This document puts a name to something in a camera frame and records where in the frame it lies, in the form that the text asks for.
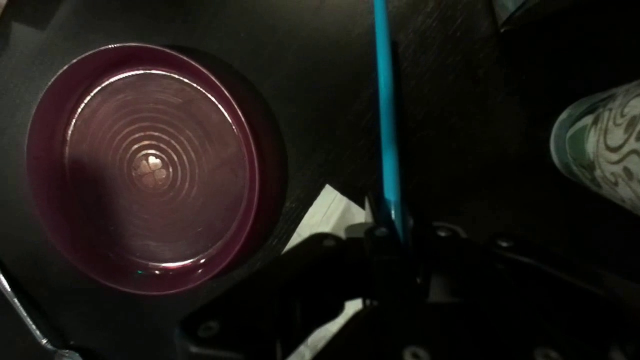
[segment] blue rod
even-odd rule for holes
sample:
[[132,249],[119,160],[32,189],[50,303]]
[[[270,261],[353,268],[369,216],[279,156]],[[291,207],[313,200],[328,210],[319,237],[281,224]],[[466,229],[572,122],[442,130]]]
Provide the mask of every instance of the blue rod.
[[388,214],[397,230],[399,240],[405,240],[405,214],[399,190],[399,160],[396,145],[396,89],[393,89],[393,61],[388,26],[386,0],[374,3],[374,30],[375,30],[375,73],[378,73],[378,118],[379,118],[379,151],[382,151],[382,197]]

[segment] pink bowl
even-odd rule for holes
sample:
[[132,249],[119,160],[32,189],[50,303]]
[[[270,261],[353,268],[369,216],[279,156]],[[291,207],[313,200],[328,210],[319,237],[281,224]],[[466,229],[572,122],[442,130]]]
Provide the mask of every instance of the pink bowl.
[[254,252],[283,197],[281,140],[229,69],[117,45],[68,65],[30,124],[48,240],[117,291],[172,295]]

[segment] dark background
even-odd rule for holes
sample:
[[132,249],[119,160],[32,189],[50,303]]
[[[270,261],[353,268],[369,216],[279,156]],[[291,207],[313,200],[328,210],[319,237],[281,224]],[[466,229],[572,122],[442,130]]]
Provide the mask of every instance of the dark background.
[[[640,223],[553,170],[547,134],[573,100],[640,79],[640,6],[583,3],[497,34],[487,0],[392,0],[405,190],[418,224],[509,232],[640,280]],[[30,111],[72,58],[112,42],[197,49],[272,106],[289,189],[267,252],[321,184],[369,189],[365,0],[18,0],[0,21],[0,258],[45,327],[106,360],[172,358],[173,324],[264,258],[179,297],[103,289],[45,242],[24,183]],[[0,304],[0,358],[45,358]]]

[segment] cup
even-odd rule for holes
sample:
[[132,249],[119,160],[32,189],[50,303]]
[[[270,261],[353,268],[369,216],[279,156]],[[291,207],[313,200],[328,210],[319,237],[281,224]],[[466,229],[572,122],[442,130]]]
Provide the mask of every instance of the cup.
[[567,178],[640,214],[640,83],[567,106],[550,152]]

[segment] white paper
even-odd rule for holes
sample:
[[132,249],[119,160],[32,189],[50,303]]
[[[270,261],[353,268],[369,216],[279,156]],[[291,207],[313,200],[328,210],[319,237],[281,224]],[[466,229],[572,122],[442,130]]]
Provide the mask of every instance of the white paper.
[[365,223],[365,213],[341,197],[331,186],[323,186],[319,197],[313,200],[309,210],[304,214],[302,223],[298,224],[293,237],[285,244],[285,250],[300,244],[304,239],[317,235],[317,232],[329,232],[335,237],[343,237],[343,230],[350,224]]
[[[304,239],[316,232],[329,232],[343,237],[350,224],[365,223],[369,216],[357,205],[335,192],[331,186],[323,186],[319,197],[313,200],[309,210],[304,214],[300,227],[289,239],[285,250],[300,244]],[[302,342],[288,360],[309,360],[313,358],[335,334],[338,331],[361,309],[361,298],[343,304],[343,313],[311,332],[306,342]]]

